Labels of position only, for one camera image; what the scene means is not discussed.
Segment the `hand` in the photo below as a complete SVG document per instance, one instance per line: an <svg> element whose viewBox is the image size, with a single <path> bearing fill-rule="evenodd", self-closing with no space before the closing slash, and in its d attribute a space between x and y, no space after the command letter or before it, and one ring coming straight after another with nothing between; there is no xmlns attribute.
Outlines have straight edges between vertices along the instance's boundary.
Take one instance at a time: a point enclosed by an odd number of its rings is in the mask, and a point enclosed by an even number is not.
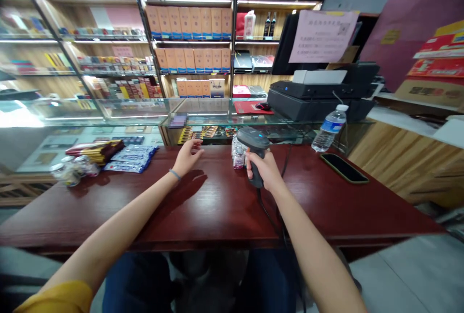
<svg viewBox="0 0 464 313"><path fill-rule="evenodd" d="M264 159L257 154L250 152L247 152L246 156L248 157L246 173L248 174L249 179L253 178L253 172L251 171L251 162L253 162L260 172L265 189L274 195L281 191L282 188L286 188L284 180L280 176L280 171L277 167L274 156L270 151L266 151Z"/></svg>
<svg viewBox="0 0 464 313"><path fill-rule="evenodd" d="M200 149L203 140L200 139L191 139L187 140L179 153L174 163L173 171L179 174L180 177L183 177L188 173L197 160L203 155L204 150Z"/></svg>

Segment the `barcode scanner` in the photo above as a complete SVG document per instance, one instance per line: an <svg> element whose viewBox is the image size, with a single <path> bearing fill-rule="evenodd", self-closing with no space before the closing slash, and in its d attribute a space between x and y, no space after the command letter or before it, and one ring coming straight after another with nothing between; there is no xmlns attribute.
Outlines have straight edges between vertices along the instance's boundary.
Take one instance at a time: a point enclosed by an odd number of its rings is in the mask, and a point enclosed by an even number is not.
<svg viewBox="0 0 464 313"><path fill-rule="evenodd" d="M250 152L254 152L262 159L266 154L266 150L269 148L269 139L260 131L257 131L251 127L240 128L237 132L237 140L250 148ZM264 183L260 172L253 162L251 163L251 171L253 172L253 178L249 181L256 188L263 188Z"/></svg>

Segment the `poster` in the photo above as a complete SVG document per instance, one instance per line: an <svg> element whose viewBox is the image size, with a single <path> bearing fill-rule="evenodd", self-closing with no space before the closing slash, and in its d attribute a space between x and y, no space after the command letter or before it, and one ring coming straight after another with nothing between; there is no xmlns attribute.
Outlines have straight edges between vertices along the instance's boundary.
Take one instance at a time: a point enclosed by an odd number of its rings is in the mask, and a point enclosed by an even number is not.
<svg viewBox="0 0 464 313"><path fill-rule="evenodd" d="M113 47L113 52L115 53L115 57L129 57L133 58L134 53L132 52L132 48L130 47Z"/></svg>
<svg viewBox="0 0 464 313"><path fill-rule="evenodd" d="M358 15L358 12L301 11L289 62L338 62L348 47Z"/></svg>

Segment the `leg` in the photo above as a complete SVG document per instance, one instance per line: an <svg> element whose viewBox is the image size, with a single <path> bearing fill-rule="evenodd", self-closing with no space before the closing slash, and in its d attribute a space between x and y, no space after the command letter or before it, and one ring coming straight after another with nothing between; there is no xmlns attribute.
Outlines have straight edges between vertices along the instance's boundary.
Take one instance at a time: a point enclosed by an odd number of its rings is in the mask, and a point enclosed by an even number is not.
<svg viewBox="0 0 464 313"><path fill-rule="evenodd" d="M163 255L125 253L106 276L103 312L171 312L170 288Z"/></svg>
<svg viewBox="0 0 464 313"><path fill-rule="evenodd" d="M297 272L292 261L286 249L250 250L235 312L295 312Z"/></svg>

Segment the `bracelet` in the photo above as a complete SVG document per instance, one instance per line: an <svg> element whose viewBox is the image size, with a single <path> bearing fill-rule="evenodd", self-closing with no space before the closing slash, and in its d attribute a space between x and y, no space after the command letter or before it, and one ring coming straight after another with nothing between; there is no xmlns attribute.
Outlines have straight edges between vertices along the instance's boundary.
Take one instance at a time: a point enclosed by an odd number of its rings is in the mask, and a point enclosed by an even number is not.
<svg viewBox="0 0 464 313"><path fill-rule="evenodd" d="M177 173L176 173L175 171L173 171L172 169L169 169L169 171L170 171L171 173L173 173L173 174L175 175L175 177L179 179L179 181L181 180L181 177L179 176L179 174L177 174Z"/></svg>

